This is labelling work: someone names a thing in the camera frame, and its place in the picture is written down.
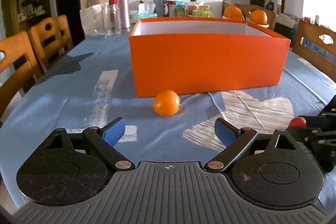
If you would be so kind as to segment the pink thermos bottle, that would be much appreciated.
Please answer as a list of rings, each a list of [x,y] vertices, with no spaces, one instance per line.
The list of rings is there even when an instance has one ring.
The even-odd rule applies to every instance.
[[[129,17],[129,0],[117,0],[120,16],[121,16],[121,26],[123,29],[130,28],[130,17]]]

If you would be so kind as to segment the small orange mandarin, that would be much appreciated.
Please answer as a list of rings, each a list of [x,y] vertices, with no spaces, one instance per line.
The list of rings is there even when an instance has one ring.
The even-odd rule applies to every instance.
[[[156,114],[169,117],[179,110],[181,100],[179,95],[171,90],[159,92],[153,102],[153,109]]]

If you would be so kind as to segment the wooden chair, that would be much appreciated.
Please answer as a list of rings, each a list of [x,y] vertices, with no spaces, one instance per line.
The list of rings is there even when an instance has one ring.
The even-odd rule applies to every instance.
[[[1,40],[1,72],[10,67],[14,68],[13,73],[1,84],[1,115],[29,80],[37,81],[42,77],[29,34],[25,31]]]
[[[239,3],[234,4],[235,7],[241,10],[246,19],[263,27],[268,26],[268,29],[274,30],[276,24],[276,13],[265,9],[258,5],[243,5]]]
[[[29,38],[44,73],[74,47],[66,15],[43,19],[29,29]]]
[[[335,56],[334,31],[300,20],[292,51],[335,81],[335,64],[327,58]]]

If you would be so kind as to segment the wooden chair far left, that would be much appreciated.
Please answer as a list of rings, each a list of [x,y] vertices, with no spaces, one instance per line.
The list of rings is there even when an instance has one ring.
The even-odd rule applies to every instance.
[[[44,73],[74,47],[66,15],[43,19],[29,29],[29,38]]]

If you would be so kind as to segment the wooden chair far right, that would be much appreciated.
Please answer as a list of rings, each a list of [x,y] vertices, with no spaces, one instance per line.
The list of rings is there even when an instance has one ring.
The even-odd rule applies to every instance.
[[[268,26],[268,29],[274,30],[276,24],[276,13],[265,9],[258,5],[243,5],[239,3],[234,4],[235,7],[241,10],[246,19],[263,27]]]

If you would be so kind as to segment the orange in bowl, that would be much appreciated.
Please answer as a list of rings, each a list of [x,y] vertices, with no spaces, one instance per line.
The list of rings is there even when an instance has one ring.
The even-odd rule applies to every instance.
[[[228,6],[224,10],[223,17],[226,19],[233,19],[233,20],[244,20],[243,12],[236,6]]]
[[[249,19],[257,24],[267,24],[268,16],[263,10],[254,10],[251,12]]]

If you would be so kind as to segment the left orange in bowl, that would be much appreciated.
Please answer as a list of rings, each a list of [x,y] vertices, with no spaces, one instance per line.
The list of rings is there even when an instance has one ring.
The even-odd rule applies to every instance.
[[[228,6],[224,10],[223,17],[226,19],[233,19],[233,20],[244,20],[243,12],[236,6]]]

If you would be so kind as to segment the grey tall cup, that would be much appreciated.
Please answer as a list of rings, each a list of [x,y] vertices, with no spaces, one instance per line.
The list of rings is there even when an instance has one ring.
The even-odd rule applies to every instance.
[[[165,16],[164,0],[155,0],[155,12],[157,13],[157,17]]]

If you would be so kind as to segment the paper shopping bag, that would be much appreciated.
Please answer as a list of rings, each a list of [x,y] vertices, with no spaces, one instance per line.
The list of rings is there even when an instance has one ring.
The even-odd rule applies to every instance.
[[[102,5],[109,0],[80,0],[80,20],[85,37],[96,35],[94,16],[99,14]]]

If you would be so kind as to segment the green yellow mug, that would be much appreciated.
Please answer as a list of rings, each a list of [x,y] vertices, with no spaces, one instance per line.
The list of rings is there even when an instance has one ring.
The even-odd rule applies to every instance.
[[[214,18],[214,14],[211,12],[211,6],[202,5],[198,6],[196,10],[192,11],[191,16],[193,17],[203,17],[203,18]]]

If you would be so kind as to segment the red tomato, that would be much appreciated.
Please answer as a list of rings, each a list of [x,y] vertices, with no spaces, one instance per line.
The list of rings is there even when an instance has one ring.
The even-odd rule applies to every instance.
[[[304,117],[295,117],[289,122],[288,127],[306,128],[307,121]]]

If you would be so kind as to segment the right orange in bowl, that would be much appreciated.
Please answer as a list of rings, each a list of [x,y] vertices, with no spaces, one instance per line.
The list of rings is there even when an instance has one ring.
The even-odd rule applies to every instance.
[[[267,24],[268,16],[263,10],[254,10],[251,12],[249,19],[257,24]]]

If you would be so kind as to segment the clear glass jar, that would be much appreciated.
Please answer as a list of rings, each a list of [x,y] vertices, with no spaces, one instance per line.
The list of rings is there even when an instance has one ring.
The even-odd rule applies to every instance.
[[[101,16],[104,36],[106,38],[121,36],[121,16],[118,5],[105,3],[102,5]]]

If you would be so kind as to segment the wooden chair near left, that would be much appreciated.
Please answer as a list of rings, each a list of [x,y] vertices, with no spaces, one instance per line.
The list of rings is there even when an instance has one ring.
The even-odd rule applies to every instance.
[[[1,40],[1,72],[10,67],[14,68],[13,73],[1,84],[1,115],[29,80],[37,81],[42,77],[29,34],[25,31]]]

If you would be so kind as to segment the wooden chair near right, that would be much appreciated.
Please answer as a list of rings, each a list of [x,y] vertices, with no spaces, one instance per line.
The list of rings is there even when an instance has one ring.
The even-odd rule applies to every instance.
[[[300,20],[292,51],[335,81],[335,64],[327,58],[335,56],[334,31]]]

